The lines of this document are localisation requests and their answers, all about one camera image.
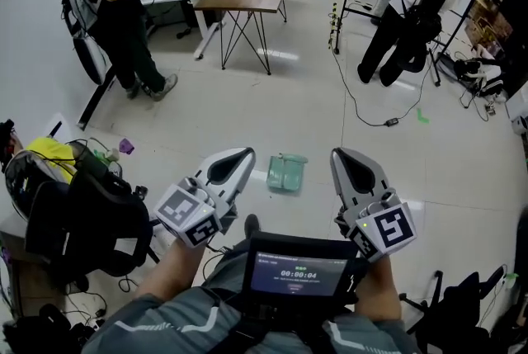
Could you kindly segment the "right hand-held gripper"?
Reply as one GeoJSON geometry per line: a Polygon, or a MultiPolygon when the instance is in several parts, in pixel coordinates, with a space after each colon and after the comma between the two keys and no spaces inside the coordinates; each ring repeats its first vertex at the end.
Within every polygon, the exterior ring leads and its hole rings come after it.
{"type": "Polygon", "coordinates": [[[340,147],[331,152],[330,166],[342,199],[338,227],[364,259],[376,262],[417,238],[408,204],[400,200],[374,159],[340,147]]]}

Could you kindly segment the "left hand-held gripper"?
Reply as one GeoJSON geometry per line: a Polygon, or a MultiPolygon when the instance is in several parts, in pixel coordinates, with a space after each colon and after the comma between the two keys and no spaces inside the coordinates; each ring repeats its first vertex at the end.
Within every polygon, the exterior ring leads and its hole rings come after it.
{"type": "Polygon", "coordinates": [[[162,225],[187,247],[226,234],[238,218],[234,201],[256,163],[251,147],[226,149],[207,157],[192,176],[165,191],[153,209],[162,225]]]}

